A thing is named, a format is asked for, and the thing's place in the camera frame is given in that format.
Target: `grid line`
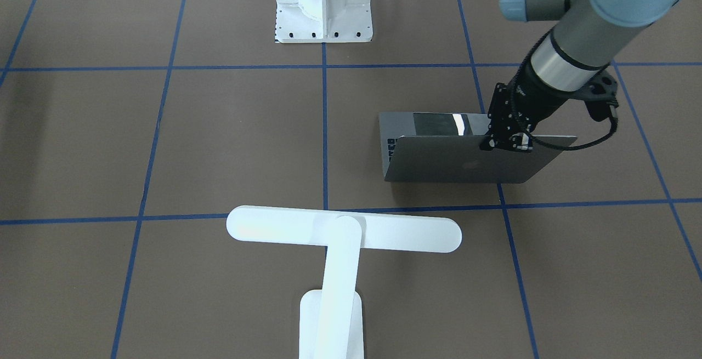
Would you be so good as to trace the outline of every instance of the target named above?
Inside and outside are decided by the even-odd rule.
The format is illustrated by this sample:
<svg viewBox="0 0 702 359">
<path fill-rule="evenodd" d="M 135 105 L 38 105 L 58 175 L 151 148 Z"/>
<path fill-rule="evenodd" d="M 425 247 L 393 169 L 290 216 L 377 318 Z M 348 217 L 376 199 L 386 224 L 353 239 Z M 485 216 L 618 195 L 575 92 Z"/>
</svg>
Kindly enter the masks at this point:
<svg viewBox="0 0 702 359">
<path fill-rule="evenodd" d="M 671 199 L 676 204 L 696 204 L 702 203 L 702 198 L 680 198 Z M 469 212 L 482 210 L 502 209 L 546 209 L 546 208 L 575 208 L 575 207 L 613 207 L 629 205 L 647 204 L 668 204 L 668 199 L 648 199 L 648 200 L 606 200 L 599 202 L 554 202 L 554 203 L 516 203 L 516 204 L 474 204 L 456 206 L 428 206 L 428 207 L 380 207 L 380 208 L 349 208 L 334 209 L 340 212 L 364 212 L 375 214 L 391 214 L 402 212 Z M 0 220 L 0 226 L 21 226 L 21 225 L 60 225 L 60 224 L 85 224 L 91 222 L 136 222 L 136 221 L 180 221 L 186 219 L 220 219 L 226 218 L 228 213 L 213 214 L 164 214 L 164 215 L 144 215 L 144 216 L 86 216 L 75 218 L 41 218 L 41 219 L 4 219 Z"/>
<path fill-rule="evenodd" d="M 156 128 L 154 130 L 154 139 L 151 143 L 151 152 L 149 154 L 149 162 L 146 169 L 146 177 L 144 179 L 144 192 L 141 198 L 141 204 L 139 206 L 139 219 L 136 222 L 136 227 L 134 229 L 134 239 L 132 241 L 131 252 L 129 255 L 129 263 L 127 266 L 126 277 L 124 281 L 124 289 L 122 292 L 122 299 L 120 304 L 120 312 L 117 317 L 117 324 L 115 327 L 115 340 L 112 342 L 112 354 L 111 359 L 116 359 L 117 351 L 120 348 L 120 336 L 122 331 L 122 326 L 124 322 L 124 314 L 126 312 L 127 299 L 129 297 L 129 289 L 131 286 L 131 277 L 134 271 L 134 264 L 136 261 L 136 252 L 139 245 L 139 237 L 141 234 L 141 226 L 143 222 L 144 211 L 146 209 L 146 200 L 149 195 L 149 186 L 151 183 L 151 172 L 154 167 L 154 160 L 156 158 L 156 148 L 158 147 L 158 135 L 161 131 L 161 119 L 163 119 L 163 109 L 166 106 L 166 98 L 168 97 L 168 86 L 171 83 L 171 74 L 173 72 L 173 62 L 176 59 L 176 49 L 178 48 L 178 36 L 180 34 L 180 24 L 183 22 L 183 12 L 185 11 L 186 0 L 180 0 L 180 9 L 178 11 L 178 20 L 175 23 L 175 32 L 173 34 L 173 45 L 171 47 L 171 57 L 168 60 L 168 71 L 166 72 L 166 79 L 163 82 L 163 93 L 161 94 L 161 103 L 158 106 L 158 117 L 156 118 Z"/>
<path fill-rule="evenodd" d="M 466 16 L 463 12 L 463 3 L 461 0 L 458 1 L 458 10 L 461 14 L 461 22 L 463 24 L 463 34 L 466 35 L 466 47 L 468 49 L 468 57 L 471 60 L 471 70 L 473 72 L 473 82 L 475 83 L 475 91 L 478 97 L 478 102 L 480 104 L 481 113 L 485 114 L 485 106 L 483 104 L 482 92 L 480 89 L 480 82 L 478 80 L 477 69 L 473 59 L 473 51 L 471 47 L 471 37 L 469 36 L 468 26 L 466 22 Z M 526 329 L 529 332 L 529 342 L 531 344 L 531 351 L 534 355 L 534 359 L 539 359 L 539 347 L 536 343 L 536 335 L 534 334 L 534 327 L 531 323 L 531 312 L 529 312 L 529 302 L 527 301 L 527 292 L 524 289 L 524 281 L 522 279 L 522 269 L 519 267 L 519 257 L 517 256 L 517 247 L 514 244 L 514 237 L 512 237 L 512 224 L 509 221 L 509 213 L 506 207 L 505 195 L 502 192 L 502 184 L 497 184 L 497 192 L 500 199 L 500 208 L 502 210 L 502 219 L 505 223 L 505 229 L 507 232 L 507 239 L 509 239 L 509 251 L 512 254 L 512 262 L 514 263 L 514 276 L 517 279 L 517 285 L 519 286 L 519 296 L 522 300 L 522 309 L 524 310 L 524 319 L 526 321 Z"/>
<path fill-rule="evenodd" d="M 514 234 L 512 234 L 512 223 L 509 221 L 509 212 L 507 212 L 505 193 L 502 191 L 502 184 L 497 184 L 497 192 L 500 197 L 500 205 L 502 206 L 502 218 L 505 220 L 505 229 L 507 231 L 507 239 L 509 240 L 509 252 L 511 252 L 512 254 L 512 263 L 514 264 L 514 274 L 517 277 L 517 285 L 519 286 L 519 298 L 522 300 L 522 309 L 524 310 L 524 320 L 526 321 L 526 329 L 529 332 L 531 353 L 534 355 L 534 359 L 539 359 L 539 346 L 536 344 L 534 324 L 531 321 L 531 311 L 529 311 L 529 301 L 527 300 L 526 296 L 527 290 L 524 289 L 522 267 L 519 266 L 519 256 L 517 256 L 517 245 L 514 244 Z"/>
<path fill-rule="evenodd" d="M 702 62 L 618 62 L 619 66 L 702 66 Z M 446 62 L 446 64 L 328 64 L 327 69 L 440 69 L 441 67 L 519 67 L 518 62 Z M 142 70 L 301 70 L 322 69 L 319 64 L 297 65 L 143 65 L 143 66 L 95 66 L 95 67 L 7 67 L 10 72 L 70 72 L 70 71 L 142 71 Z"/>
<path fill-rule="evenodd" d="M 631 113 L 634 116 L 634 121 L 636 122 L 636 126 L 639 129 L 639 132 L 641 134 L 641 138 L 644 141 L 644 144 L 646 146 L 646 151 L 649 152 L 649 157 L 651 158 L 651 163 L 653 164 L 654 169 L 656 170 L 656 175 L 659 178 L 660 186 L 663 188 L 663 192 L 665 194 L 665 198 L 667 199 L 667 203 L 670 206 L 670 211 L 672 212 L 672 216 L 675 218 L 675 222 L 677 224 L 677 229 L 680 231 L 680 236 L 682 236 L 682 240 L 685 243 L 685 247 L 687 247 L 687 252 L 690 255 L 690 259 L 692 260 L 692 264 L 695 267 L 695 270 L 697 271 L 697 277 L 700 279 L 700 282 L 702 282 L 702 269 L 700 268 L 699 261 L 697 260 L 697 256 L 695 256 L 695 251 L 692 248 L 692 244 L 690 243 L 689 237 L 687 237 L 687 232 L 685 231 L 685 227 L 682 226 L 682 221 L 680 221 L 680 216 L 677 214 L 677 209 L 675 208 L 675 202 L 672 201 L 672 197 L 670 196 L 670 192 L 667 189 L 667 185 L 665 184 L 665 179 L 663 177 L 662 172 L 660 171 L 659 164 L 656 161 L 656 156 L 654 155 L 654 151 L 651 148 L 651 144 L 649 143 L 649 140 L 646 137 L 646 132 L 644 131 L 644 127 L 641 124 L 641 120 L 639 119 L 639 115 L 636 114 L 636 109 L 634 108 L 634 103 L 632 102 L 631 97 L 629 97 L 629 90 L 627 90 L 627 88 L 626 88 L 624 78 L 622 77 L 618 66 L 619 66 L 619 64 L 617 64 L 617 62 L 612 61 L 612 67 L 614 67 L 614 71 L 616 72 L 617 78 L 619 79 L 619 83 L 621 84 L 622 92 L 624 92 L 624 97 L 626 97 L 626 101 L 629 103 L 629 109 L 631 110 Z"/>
<path fill-rule="evenodd" d="M 475 69 L 475 61 L 473 59 L 473 48 L 471 45 L 471 34 L 468 32 L 468 25 L 466 23 L 466 15 L 463 12 L 463 1 L 456 0 L 458 2 L 458 12 L 461 14 L 461 24 L 463 25 L 463 36 L 466 38 L 466 47 L 468 49 L 468 59 L 471 61 L 471 71 L 473 73 L 473 82 L 475 83 L 475 89 L 478 96 L 478 104 L 480 105 L 480 112 L 485 114 L 485 105 L 482 100 L 482 93 L 480 91 L 480 83 L 478 82 L 478 72 Z"/>
<path fill-rule="evenodd" d="M 10 50 L 10 56 L 7 57 L 7 62 L 5 62 L 5 68 L 3 69 L 2 74 L 0 75 L 0 87 L 2 87 L 2 84 L 5 83 L 7 73 L 9 72 L 10 67 L 12 66 L 12 61 L 15 59 L 17 48 L 20 47 L 20 42 L 22 42 L 22 36 L 25 34 L 27 24 L 30 22 L 32 12 L 35 11 L 35 5 L 37 5 L 37 0 L 32 0 L 32 2 L 30 3 L 30 7 L 27 10 L 27 15 L 25 15 L 25 20 L 23 20 L 22 25 L 20 26 L 20 31 L 17 33 L 15 44 L 13 44 L 12 50 Z"/>
</svg>

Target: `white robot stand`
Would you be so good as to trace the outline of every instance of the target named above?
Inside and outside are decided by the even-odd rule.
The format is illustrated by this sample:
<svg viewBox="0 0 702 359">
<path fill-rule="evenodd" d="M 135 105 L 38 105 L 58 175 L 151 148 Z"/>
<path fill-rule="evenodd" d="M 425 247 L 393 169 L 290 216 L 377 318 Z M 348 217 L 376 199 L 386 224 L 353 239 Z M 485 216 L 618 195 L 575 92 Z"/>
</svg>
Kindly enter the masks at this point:
<svg viewBox="0 0 702 359">
<path fill-rule="evenodd" d="M 276 0 L 278 42 L 368 42 L 371 0 Z"/>
<path fill-rule="evenodd" d="M 327 247 L 322 289 L 300 302 L 300 359 L 363 359 L 361 248 L 451 252 L 461 229 L 446 218 L 274 207 L 236 207 L 227 230 L 237 240 Z"/>
</svg>

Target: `t-shaped object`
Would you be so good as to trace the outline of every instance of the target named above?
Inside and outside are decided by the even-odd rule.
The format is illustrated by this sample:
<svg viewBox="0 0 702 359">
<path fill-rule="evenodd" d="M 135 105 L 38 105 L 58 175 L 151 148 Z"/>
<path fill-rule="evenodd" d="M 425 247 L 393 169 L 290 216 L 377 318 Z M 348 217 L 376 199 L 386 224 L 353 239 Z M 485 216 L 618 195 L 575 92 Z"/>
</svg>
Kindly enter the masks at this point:
<svg viewBox="0 0 702 359">
<path fill-rule="evenodd" d="M 327 247 L 322 289 L 300 302 L 300 359 L 362 359 L 361 248 L 452 252 L 461 229 L 446 218 L 276 207 L 236 207 L 227 231 L 237 240 Z"/>
</svg>

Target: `black cable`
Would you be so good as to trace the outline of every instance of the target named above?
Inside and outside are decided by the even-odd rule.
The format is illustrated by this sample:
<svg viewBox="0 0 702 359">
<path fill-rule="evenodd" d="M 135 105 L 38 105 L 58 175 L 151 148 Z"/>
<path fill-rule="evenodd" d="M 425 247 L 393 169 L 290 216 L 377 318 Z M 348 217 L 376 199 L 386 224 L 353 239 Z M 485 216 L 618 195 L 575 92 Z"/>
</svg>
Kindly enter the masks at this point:
<svg viewBox="0 0 702 359">
<path fill-rule="evenodd" d="M 517 69 L 517 74 L 514 75 L 514 78 L 518 78 L 519 75 L 522 73 L 522 70 L 524 70 L 524 67 L 529 64 L 529 59 L 531 59 L 531 55 L 534 54 L 534 51 L 536 51 L 536 48 L 541 45 L 541 43 L 548 37 L 549 34 L 551 34 L 551 31 L 547 32 L 544 34 L 544 36 L 541 37 L 539 41 L 534 44 L 534 46 L 531 48 L 531 51 L 526 55 L 524 58 L 524 61 L 522 61 L 522 64 L 519 65 L 519 69 Z M 540 146 L 548 147 L 549 149 L 555 149 L 557 151 L 579 151 L 581 149 L 587 149 L 588 147 L 596 146 L 597 144 L 601 144 L 608 140 L 610 137 L 614 136 L 614 133 L 617 130 L 617 126 L 619 126 L 618 120 L 614 114 L 609 115 L 609 133 L 605 134 L 604 136 L 600 137 L 597 140 L 590 141 L 587 144 L 582 144 L 579 146 L 558 146 L 556 144 L 551 144 L 547 143 L 546 141 L 541 141 L 540 139 L 537 139 L 537 137 L 534 137 L 534 135 L 529 132 L 529 129 L 527 128 L 526 122 L 522 121 L 521 117 L 519 117 L 519 112 L 517 112 L 517 104 L 516 104 L 516 98 L 514 97 L 514 94 L 517 92 L 517 84 L 513 83 L 512 84 L 512 90 L 509 92 L 509 102 L 512 104 L 512 116 L 514 117 L 514 120 L 516 120 L 517 125 L 519 126 L 519 129 L 522 130 L 524 134 L 529 137 L 533 142 L 536 144 L 539 144 Z"/>
</svg>

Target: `laptop keyboard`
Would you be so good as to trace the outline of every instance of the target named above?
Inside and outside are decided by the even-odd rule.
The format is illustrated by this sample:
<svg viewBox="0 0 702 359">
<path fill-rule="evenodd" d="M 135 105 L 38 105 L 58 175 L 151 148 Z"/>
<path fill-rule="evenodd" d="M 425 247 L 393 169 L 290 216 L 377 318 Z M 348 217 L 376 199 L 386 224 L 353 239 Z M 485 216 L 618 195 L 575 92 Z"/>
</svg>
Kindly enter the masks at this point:
<svg viewBox="0 0 702 359">
<path fill-rule="evenodd" d="M 388 139 L 388 159 L 393 159 L 394 147 L 399 139 Z"/>
</svg>

